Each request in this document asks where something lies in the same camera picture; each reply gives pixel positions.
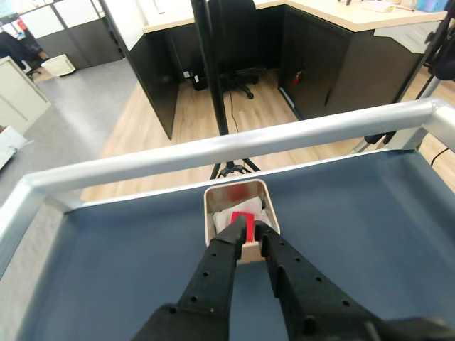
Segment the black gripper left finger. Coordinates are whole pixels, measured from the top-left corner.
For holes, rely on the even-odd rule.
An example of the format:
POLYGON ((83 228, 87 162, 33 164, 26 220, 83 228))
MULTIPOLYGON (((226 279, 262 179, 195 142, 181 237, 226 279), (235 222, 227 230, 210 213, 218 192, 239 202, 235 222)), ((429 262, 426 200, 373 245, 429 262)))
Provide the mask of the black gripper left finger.
POLYGON ((215 238, 177 303, 164 304, 134 340, 228 340, 237 261, 246 241, 247 220, 238 217, 215 238))

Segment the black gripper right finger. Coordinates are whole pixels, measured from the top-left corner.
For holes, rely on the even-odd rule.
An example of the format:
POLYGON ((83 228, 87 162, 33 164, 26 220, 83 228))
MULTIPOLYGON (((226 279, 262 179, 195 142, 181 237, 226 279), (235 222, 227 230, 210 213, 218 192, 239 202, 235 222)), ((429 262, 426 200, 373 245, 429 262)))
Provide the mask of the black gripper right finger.
POLYGON ((281 235, 255 223, 255 240, 290 340, 390 340, 380 319, 325 277, 281 235))

